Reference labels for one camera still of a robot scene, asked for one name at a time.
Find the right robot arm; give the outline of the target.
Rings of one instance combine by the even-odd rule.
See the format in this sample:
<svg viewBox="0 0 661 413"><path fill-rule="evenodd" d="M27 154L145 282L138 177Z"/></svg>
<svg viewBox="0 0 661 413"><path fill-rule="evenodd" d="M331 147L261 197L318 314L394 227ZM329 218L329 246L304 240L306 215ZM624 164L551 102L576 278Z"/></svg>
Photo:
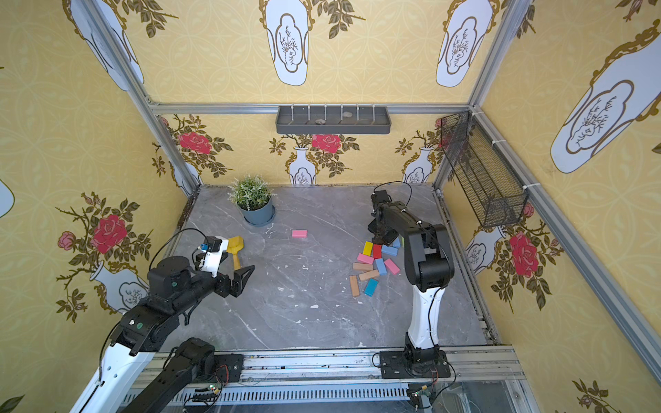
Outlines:
<svg viewBox="0 0 661 413"><path fill-rule="evenodd" d="M404 272L413 291L411 323L402 352L404 368L418 377L443 363L438 325L442 298L454 278L454 256L443 224L418 218L385 190L371 194L368 231L377 244L404 241Z"/></svg>

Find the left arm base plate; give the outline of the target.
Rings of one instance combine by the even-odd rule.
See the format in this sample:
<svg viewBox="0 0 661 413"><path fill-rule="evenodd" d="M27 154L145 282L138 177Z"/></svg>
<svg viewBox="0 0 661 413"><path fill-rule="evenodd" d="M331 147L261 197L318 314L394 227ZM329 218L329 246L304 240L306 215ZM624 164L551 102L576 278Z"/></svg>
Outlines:
<svg viewBox="0 0 661 413"><path fill-rule="evenodd" d="M211 363L208 378L211 382L238 383L243 372L243 354L215 354Z"/></svg>

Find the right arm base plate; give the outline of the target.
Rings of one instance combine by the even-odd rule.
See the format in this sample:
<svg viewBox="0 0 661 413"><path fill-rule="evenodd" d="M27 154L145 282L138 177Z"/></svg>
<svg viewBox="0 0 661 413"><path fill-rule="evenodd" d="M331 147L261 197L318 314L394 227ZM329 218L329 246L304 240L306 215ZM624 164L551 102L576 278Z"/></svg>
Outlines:
<svg viewBox="0 0 661 413"><path fill-rule="evenodd" d="M385 380L436 380L453 375L445 352L438 346L423 350L381 351L378 366Z"/></svg>

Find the yellow block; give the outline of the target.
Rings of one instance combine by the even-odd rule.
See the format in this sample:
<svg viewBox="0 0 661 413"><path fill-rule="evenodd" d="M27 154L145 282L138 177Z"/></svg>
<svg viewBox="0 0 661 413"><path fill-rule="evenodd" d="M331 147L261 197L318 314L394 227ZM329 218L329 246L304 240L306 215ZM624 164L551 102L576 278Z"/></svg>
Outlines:
<svg viewBox="0 0 661 413"><path fill-rule="evenodd" d="M363 247L364 256L372 256L374 245L371 242L366 242Z"/></svg>

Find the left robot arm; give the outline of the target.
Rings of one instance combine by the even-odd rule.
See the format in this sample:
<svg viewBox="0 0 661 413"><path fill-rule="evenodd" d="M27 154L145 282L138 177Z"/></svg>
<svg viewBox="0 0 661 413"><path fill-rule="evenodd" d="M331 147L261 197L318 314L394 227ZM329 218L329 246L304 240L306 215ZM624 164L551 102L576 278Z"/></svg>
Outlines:
<svg viewBox="0 0 661 413"><path fill-rule="evenodd" d="M96 374L84 389L75 412L116 412L134 382L163 347L168 336L210 294L239 297L254 266L233 276L194 269L185 256L171 256L148 273L150 291L122 316L108 334ZM218 356L212 344L191 337L180 344L158 376L126 407L127 412L160 412L187 385L213 381L219 387L239 382L242 354Z"/></svg>

